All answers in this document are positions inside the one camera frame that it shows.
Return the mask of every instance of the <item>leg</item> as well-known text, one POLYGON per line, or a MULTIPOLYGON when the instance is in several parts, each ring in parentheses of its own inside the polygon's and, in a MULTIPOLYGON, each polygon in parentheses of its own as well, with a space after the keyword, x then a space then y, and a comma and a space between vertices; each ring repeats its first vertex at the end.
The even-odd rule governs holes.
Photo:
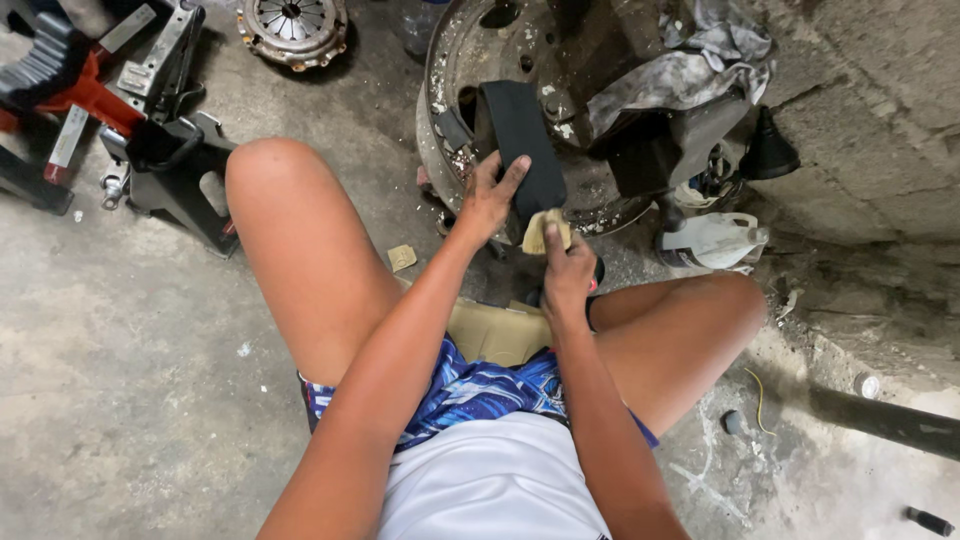
POLYGON ((297 369, 337 384, 401 290, 323 158, 290 139, 241 145, 227 199, 297 369))
POLYGON ((754 338, 766 301, 746 276, 711 274, 615 291, 589 316, 624 402, 660 436, 754 338))

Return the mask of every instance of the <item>shorts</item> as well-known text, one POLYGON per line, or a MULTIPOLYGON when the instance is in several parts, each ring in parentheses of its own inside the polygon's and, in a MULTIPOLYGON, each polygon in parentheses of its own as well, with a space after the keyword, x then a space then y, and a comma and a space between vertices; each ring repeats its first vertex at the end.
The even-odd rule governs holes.
MULTIPOLYGON (((336 388, 315 384, 300 374, 298 377, 313 432, 336 388)), ((396 442, 394 452, 413 448, 461 422, 495 420, 518 411, 540 414, 569 428, 557 355, 544 348, 525 363, 512 367, 484 360, 467 363, 447 335, 437 355, 430 387, 396 442)), ((631 415, 650 448, 656 448, 660 443, 657 437, 633 412, 631 415)))

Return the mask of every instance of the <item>hand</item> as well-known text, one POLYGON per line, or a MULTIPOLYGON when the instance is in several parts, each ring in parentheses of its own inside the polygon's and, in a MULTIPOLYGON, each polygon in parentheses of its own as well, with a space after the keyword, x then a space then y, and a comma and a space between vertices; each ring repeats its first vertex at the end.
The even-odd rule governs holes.
POLYGON ((467 193, 457 223, 453 226, 453 233, 468 235, 477 244, 477 249, 507 221, 510 201, 530 168, 530 158, 520 156, 498 184, 496 173, 500 170, 500 163, 500 152, 496 151, 473 169, 467 179, 467 193))
POLYGON ((557 224, 544 225, 547 267, 543 279, 542 307, 554 337, 568 330, 589 330, 587 295, 597 255, 576 232, 570 240, 570 249, 564 250, 557 224))

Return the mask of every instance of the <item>dirty rag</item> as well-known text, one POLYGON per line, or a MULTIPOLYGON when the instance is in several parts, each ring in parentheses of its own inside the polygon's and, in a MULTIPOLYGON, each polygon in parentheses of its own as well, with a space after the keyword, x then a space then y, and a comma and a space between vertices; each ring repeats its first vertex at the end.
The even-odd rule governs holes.
POLYGON ((648 61, 593 96, 587 107, 594 138, 622 110, 688 110, 731 86, 756 104, 770 82, 773 40, 734 0, 659 0, 658 9, 663 44, 683 51, 648 61))

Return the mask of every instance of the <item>knee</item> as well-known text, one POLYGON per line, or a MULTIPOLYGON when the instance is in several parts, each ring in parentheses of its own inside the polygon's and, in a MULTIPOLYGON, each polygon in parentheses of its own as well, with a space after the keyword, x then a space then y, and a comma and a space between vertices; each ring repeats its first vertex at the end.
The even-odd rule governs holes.
POLYGON ((756 281, 738 272, 711 274, 710 278, 736 312, 748 318, 759 330, 767 317, 767 299, 756 281))
POLYGON ((719 272, 691 279, 684 286, 684 294, 711 298, 711 304, 722 309, 725 316, 755 326, 763 325, 767 316, 767 301, 753 278, 737 272, 719 272))
POLYGON ((310 146, 292 138, 260 138, 237 146, 227 160, 225 181, 231 191, 282 189, 298 179, 327 178, 336 182, 326 161, 310 146))

